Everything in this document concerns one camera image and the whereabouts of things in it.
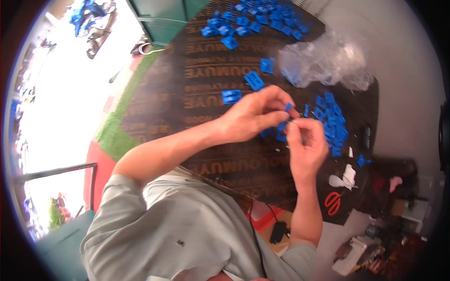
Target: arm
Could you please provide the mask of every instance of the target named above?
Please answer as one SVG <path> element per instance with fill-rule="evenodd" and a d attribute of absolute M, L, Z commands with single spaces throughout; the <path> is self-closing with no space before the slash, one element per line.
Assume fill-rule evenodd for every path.
<path fill-rule="evenodd" d="M 262 130 L 286 121 L 289 115 L 299 117 L 293 108 L 289 113 L 283 111 L 287 103 L 295 106 L 288 93 L 273 85 L 247 94 L 216 120 L 131 149 L 117 162 L 112 174 L 122 174 L 143 187 L 203 149 L 248 141 Z"/>
<path fill-rule="evenodd" d="M 328 143 L 320 121 L 294 119 L 287 128 L 291 171 L 298 191 L 289 244 L 307 242 L 317 247 L 322 234 L 322 214 L 317 200 L 315 178 L 327 156 Z"/>

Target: pink object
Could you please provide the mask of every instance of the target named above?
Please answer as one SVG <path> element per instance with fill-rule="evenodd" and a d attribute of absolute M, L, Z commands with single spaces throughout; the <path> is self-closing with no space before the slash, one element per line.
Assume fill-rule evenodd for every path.
<path fill-rule="evenodd" d="M 403 180 L 401 179 L 401 177 L 393 177 L 393 178 L 391 178 L 390 183 L 391 183 L 391 187 L 389 188 L 389 193 L 393 193 L 395 191 L 395 188 L 397 187 L 397 185 L 403 183 Z"/>

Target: forearm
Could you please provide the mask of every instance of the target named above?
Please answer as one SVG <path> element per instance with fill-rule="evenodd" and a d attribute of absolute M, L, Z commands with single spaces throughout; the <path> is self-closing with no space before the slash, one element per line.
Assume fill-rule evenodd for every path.
<path fill-rule="evenodd" d="M 294 179 L 294 182 L 298 195 L 292 214 L 289 244 L 309 242 L 317 247 L 322 234 L 322 214 L 315 179 Z"/>
<path fill-rule="evenodd" d="M 195 153 L 221 144 L 214 121 L 143 143 L 128 151 L 112 174 L 122 174 L 140 186 L 171 171 Z"/>

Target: green artificial grass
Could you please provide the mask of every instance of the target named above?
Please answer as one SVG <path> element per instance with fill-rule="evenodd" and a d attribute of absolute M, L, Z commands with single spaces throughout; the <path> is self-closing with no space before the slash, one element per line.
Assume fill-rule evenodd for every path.
<path fill-rule="evenodd" d="M 151 50 L 161 49 L 160 47 L 152 47 Z M 137 66 L 133 76 L 130 78 L 128 85 L 125 87 L 116 110 L 109 113 L 105 124 L 96 135 L 95 140 L 99 143 L 100 148 L 115 162 L 119 161 L 122 156 L 132 149 L 140 145 L 140 142 L 130 137 L 120 129 L 120 124 L 125 112 L 130 104 L 131 98 L 136 89 L 147 74 L 149 68 L 162 52 L 154 52 L 145 55 Z"/>

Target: hand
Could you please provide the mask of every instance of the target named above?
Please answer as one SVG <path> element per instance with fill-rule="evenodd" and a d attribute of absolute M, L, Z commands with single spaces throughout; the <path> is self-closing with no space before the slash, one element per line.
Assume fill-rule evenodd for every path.
<path fill-rule="evenodd" d="M 285 112 L 287 103 L 291 103 L 292 108 Z M 245 142 L 262 130 L 286 121 L 289 116 L 300 117 L 294 107 L 291 96 L 275 85 L 246 94 L 224 115 L 214 120 L 215 126 L 221 130 L 220 143 Z"/>
<path fill-rule="evenodd" d="M 328 154 L 328 142 L 325 139 L 322 122 L 297 118 L 286 128 L 291 152 L 291 172 L 296 187 L 302 184 L 315 184 L 317 171 Z"/>

